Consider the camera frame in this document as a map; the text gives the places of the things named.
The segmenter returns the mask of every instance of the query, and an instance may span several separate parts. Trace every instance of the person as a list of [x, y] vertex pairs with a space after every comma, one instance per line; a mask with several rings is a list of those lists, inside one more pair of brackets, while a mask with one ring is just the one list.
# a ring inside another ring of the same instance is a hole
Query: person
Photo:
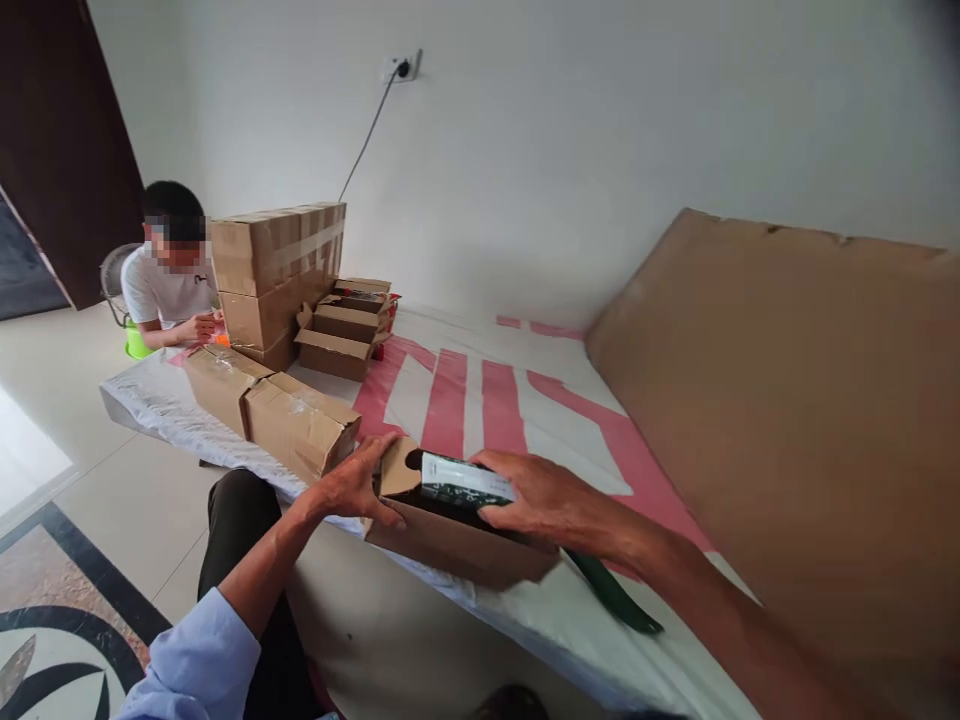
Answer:
[[[199, 603], [150, 646], [146, 677], [119, 718], [338, 717], [310, 680], [284, 586], [328, 515], [405, 529], [372, 473], [394, 435], [367, 437], [281, 516], [270, 486], [246, 470], [211, 490]], [[898, 717], [866, 695], [730, 583], [693, 543], [634, 513], [569, 470], [534, 456], [473, 458], [513, 485], [516, 502], [480, 509], [494, 528], [580, 550], [643, 578], [680, 616], [767, 720]], [[660, 714], [639, 717], [664, 717]], [[471, 718], [546, 720], [532, 692], [510, 686]]]
[[142, 247], [124, 261], [123, 298], [147, 347], [207, 342], [221, 311], [206, 253], [206, 217], [197, 196], [172, 180], [143, 193]]

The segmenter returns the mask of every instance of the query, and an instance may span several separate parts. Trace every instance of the boy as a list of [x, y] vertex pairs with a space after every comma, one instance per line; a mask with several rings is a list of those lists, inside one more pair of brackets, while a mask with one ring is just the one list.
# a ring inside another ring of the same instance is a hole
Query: boy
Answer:
[[206, 217], [190, 190], [160, 180], [143, 193], [143, 246], [123, 263], [123, 297], [147, 347], [208, 341], [217, 285], [206, 254]]

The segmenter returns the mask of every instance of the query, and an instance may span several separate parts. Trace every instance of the black hair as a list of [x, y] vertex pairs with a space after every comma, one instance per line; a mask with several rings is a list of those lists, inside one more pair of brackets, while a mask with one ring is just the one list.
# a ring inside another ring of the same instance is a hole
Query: black hair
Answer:
[[173, 180], [158, 180], [143, 191], [143, 217], [162, 225], [170, 240], [199, 242], [206, 236], [203, 206], [189, 188]]

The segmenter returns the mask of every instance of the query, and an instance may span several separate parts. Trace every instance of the white sheet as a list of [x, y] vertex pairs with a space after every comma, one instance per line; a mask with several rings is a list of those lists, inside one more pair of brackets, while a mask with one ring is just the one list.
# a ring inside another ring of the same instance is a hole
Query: white sheet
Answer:
[[[685, 533], [743, 588], [678, 505], [636, 430], [635, 437], [623, 437], [623, 409], [575, 333], [509, 318], [467, 321], [409, 307], [398, 313], [394, 333], [387, 360], [375, 363], [363, 391], [359, 383], [298, 364], [289, 373], [356, 405], [367, 432], [382, 428], [382, 411], [384, 423], [430, 447], [426, 434], [441, 446], [430, 449], [446, 454], [469, 457], [490, 438], [511, 446], [525, 443], [530, 452], [566, 465], [604, 492]], [[299, 495], [304, 486], [296, 477], [196, 405], [183, 369], [169, 362], [178, 352], [154, 353], [106, 380], [102, 391], [150, 434], [208, 462], [247, 467], [287, 499]], [[357, 520], [328, 522], [361, 534]], [[539, 585], [521, 583], [497, 593], [388, 554], [609, 709], [653, 706], [699, 718], [759, 717], [690, 630], [645, 585], [622, 578], [627, 592], [664, 626], [656, 638], [639, 635], [611, 617], [566, 560]]]

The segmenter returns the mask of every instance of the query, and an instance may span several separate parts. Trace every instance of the hand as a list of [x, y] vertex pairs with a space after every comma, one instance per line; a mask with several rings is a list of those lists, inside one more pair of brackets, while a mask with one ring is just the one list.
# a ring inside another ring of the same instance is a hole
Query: hand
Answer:
[[604, 557], [616, 543], [611, 538], [616, 538], [618, 528], [645, 520], [565, 467], [536, 455], [483, 450], [470, 462], [490, 468], [513, 485], [516, 502], [479, 510], [495, 528]]
[[373, 471], [397, 438], [396, 433], [366, 437], [350, 457], [310, 487], [297, 503], [305, 501], [315, 516], [368, 517], [387, 527], [406, 525], [396, 510], [388, 508], [373, 492]]
[[177, 325], [177, 337], [180, 342], [206, 342], [213, 335], [214, 328], [213, 313], [201, 313]]

